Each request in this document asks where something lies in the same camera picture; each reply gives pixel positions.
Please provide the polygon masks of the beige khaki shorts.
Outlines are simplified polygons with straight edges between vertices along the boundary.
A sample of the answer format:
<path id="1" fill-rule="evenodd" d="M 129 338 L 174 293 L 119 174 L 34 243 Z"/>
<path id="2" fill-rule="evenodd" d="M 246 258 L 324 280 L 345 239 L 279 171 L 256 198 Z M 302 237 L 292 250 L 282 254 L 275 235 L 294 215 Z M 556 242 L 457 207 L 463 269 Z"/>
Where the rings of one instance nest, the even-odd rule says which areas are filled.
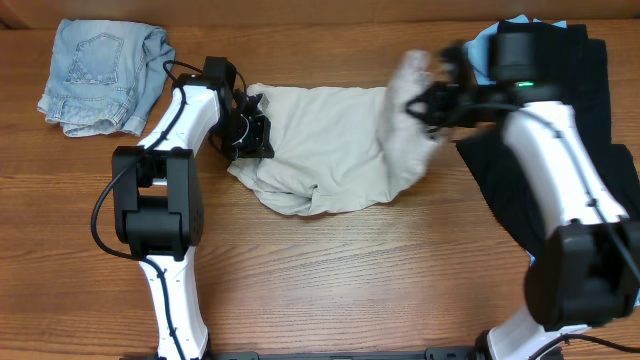
<path id="1" fill-rule="evenodd" d="M 430 55 L 409 50 L 383 87 L 252 84 L 271 122 L 271 158 L 238 159 L 228 171 L 283 215 L 312 216 L 388 203 L 427 172 L 445 135 L 406 104 L 432 83 Z"/>

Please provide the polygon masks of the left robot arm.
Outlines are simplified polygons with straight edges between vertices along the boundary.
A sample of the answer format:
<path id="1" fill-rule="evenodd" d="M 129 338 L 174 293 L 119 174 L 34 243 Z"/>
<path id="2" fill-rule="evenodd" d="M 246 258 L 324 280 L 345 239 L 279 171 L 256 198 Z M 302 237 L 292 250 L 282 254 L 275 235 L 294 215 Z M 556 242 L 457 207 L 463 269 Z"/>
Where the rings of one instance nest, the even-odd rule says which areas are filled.
<path id="1" fill-rule="evenodd" d="M 172 101 L 156 128 L 112 155 L 103 194 L 114 202 L 116 235 L 128 245 L 149 285 L 156 322 L 156 359 L 210 359 L 199 306 L 195 250 L 204 230 L 196 155 L 209 142 L 228 160 L 270 159 L 271 123 L 225 57 L 207 57 L 172 80 Z"/>

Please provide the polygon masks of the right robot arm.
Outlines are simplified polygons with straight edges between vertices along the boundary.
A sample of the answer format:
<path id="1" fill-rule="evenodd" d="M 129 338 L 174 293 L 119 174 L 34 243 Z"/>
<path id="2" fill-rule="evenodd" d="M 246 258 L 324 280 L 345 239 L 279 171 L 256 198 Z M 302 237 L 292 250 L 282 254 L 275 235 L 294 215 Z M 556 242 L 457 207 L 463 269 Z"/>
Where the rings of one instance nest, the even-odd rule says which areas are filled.
<path id="1" fill-rule="evenodd" d="M 431 131 L 495 123 L 541 211 L 544 250 L 528 268 L 524 305 L 472 346 L 429 359 L 558 359 L 561 345 L 629 316 L 639 292 L 639 225 L 611 195 L 582 143 L 557 68 L 531 30 L 489 39 L 489 83 L 474 81 L 462 43 L 442 50 L 449 78 L 410 100 Z"/>

